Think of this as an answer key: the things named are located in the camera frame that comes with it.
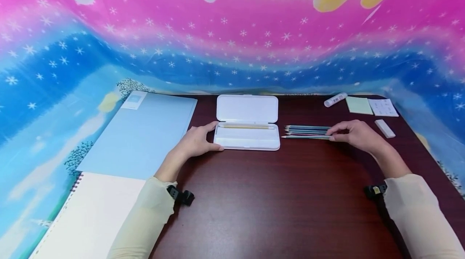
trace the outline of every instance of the table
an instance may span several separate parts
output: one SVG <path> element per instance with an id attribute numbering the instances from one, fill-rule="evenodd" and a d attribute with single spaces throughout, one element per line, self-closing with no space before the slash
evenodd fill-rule
<path id="1" fill-rule="evenodd" d="M 216 96 L 196 96 L 191 126 L 216 120 Z M 345 102 L 326 108 L 325 96 L 278 96 L 280 133 L 287 124 L 332 126 L 376 116 L 349 113 Z M 413 173 L 423 176 L 465 244 L 465 202 L 403 118 L 383 119 L 389 139 Z M 213 136 L 207 139 L 212 142 Z M 152 258 L 403 258 L 408 253 L 383 201 L 363 187 L 382 182 L 368 154 L 343 143 L 282 139 L 277 152 L 226 150 L 193 158 L 181 189 L 196 195 L 176 206 Z"/>

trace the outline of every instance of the green sticky note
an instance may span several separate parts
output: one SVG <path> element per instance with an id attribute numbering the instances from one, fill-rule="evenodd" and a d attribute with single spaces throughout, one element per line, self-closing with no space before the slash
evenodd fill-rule
<path id="1" fill-rule="evenodd" d="M 349 112 L 361 113 L 365 115 L 373 115 L 370 103 L 365 97 L 346 97 Z"/>

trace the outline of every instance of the backdrop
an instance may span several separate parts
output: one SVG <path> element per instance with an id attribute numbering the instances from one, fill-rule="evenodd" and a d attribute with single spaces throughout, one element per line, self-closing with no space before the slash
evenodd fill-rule
<path id="1" fill-rule="evenodd" d="M 0 12 L 2 258 L 30 255 L 132 90 L 381 94 L 462 191 L 463 0 L 0 0 Z"/>

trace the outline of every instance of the white eraser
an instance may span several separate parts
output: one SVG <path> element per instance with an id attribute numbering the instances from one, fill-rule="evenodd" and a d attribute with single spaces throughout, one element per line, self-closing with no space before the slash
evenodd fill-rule
<path id="1" fill-rule="evenodd" d="M 394 138 L 396 134 L 391 130 L 391 128 L 386 124 L 384 120 L 376 120 L 375 124 L 378 126 L 378 128 L 383 132 L 383 134 L 386 136 L 386 138 Z"/>

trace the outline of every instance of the hand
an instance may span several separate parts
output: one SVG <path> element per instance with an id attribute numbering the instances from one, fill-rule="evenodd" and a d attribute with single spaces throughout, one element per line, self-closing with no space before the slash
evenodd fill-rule
<path id="1" fill-rule="evenodd" d="M 330 141 L 347 142 L 350 145 L 362 151 L 375 155 L 389 145 L 382 136 L 379 136 L 366 122 L 353 120 L 349 122 L 340 122 L 331 127 L 327 132 Z"/>
<path id="2" fill-rule="evenodd" d="M 211 122 L 202 127 L 190 128 L 172 151 L 180 153 L 186 160 L 209 151 L 223 151 L 223 146 L 208 143 L 206 140 L 206 134 L 213 131 L 217 124 L 218 122 Z"/>

